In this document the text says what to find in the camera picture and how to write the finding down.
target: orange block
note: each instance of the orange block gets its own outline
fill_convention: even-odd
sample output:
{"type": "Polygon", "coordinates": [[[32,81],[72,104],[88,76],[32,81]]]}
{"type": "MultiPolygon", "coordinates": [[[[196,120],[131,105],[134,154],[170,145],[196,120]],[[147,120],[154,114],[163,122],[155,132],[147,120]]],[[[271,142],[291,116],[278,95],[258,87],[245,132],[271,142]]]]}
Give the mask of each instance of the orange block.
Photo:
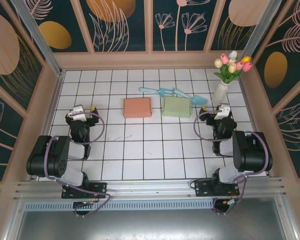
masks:
{"type": "Polygon", "coordinates": [[[149,118],[152,115],[151,98],[137,97],[123,100],[123,116],[128,118],[149,118]]]}

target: flower line drawing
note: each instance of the flower line drawing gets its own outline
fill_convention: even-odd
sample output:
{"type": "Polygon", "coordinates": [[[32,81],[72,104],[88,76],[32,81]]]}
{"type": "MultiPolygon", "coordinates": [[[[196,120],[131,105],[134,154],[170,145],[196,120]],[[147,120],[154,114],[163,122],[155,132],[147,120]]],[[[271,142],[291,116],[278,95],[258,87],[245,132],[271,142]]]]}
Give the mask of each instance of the flower line drawing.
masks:
{"type": "Polygon", "coordinates": [[[158,26],[160,28],[161,42],[162,42],[163,51],[166,51],[165,44],[164,44],[164,38],[163,38],[163,35],[162,35],[162,29],[167,29],[167,28],[174,27],[175,22],[173,21],[171,13],[169,13],[169,14],[164,13],[164,14],[162,14],[162,16],[161,16],[160,13],[157,13],[155,15],[155,20],[156,20],[156,23],[158,24],[158,26]]]}
{"type": "Polygon", "coordinates": [[[207,30],[207,25],[204,25],[206,20],[204,18],[205,13],[194,13],[189,18],[189,13],[182,14],[182,25],[185,33],[184,50],[187,51],[187,38],[189,34],[202,33],[207,30]]]}

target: green box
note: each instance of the green box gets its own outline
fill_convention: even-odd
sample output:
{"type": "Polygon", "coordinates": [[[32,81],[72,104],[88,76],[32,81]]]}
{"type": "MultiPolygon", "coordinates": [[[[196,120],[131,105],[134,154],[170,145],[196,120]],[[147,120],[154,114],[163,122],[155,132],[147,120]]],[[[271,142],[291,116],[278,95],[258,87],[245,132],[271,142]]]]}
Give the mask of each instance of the green box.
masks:
{"type": "Polygon", "coordinates": [[[190,118],[191,98],[165,96],[163,100],[162,116],[190,118]]]}

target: yellow tulip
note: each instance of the yellow tulip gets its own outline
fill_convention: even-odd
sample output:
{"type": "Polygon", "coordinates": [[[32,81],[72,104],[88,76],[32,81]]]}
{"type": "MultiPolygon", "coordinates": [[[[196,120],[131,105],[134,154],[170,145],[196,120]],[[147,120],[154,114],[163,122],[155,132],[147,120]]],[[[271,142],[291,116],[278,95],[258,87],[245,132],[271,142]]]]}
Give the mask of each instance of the yellow tulip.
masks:
{"type": "Polygon", "coordinates": [[[245,56],[244,58],[242,58],[241,62],[250,62],[251,61],[251,57],[250,56],[245,56]]]}

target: glass vase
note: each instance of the glass vase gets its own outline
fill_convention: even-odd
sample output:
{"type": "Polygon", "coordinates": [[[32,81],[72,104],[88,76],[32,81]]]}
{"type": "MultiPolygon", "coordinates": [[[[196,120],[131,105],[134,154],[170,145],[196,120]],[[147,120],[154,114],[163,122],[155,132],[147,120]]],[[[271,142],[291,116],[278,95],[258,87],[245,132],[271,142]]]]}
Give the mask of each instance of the glass vase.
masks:
{"type": "Polygon", "coordinates": [[[212,97],[212,104],[215,107],[220,105],[222,102],[224,102],[224,99],[227,95],[229,87],[230,87],[230,83],[226,84],[222,80],[216,86],[216,89],[214,90],[214,94],[213,94],[213,97],[212,97]]]}

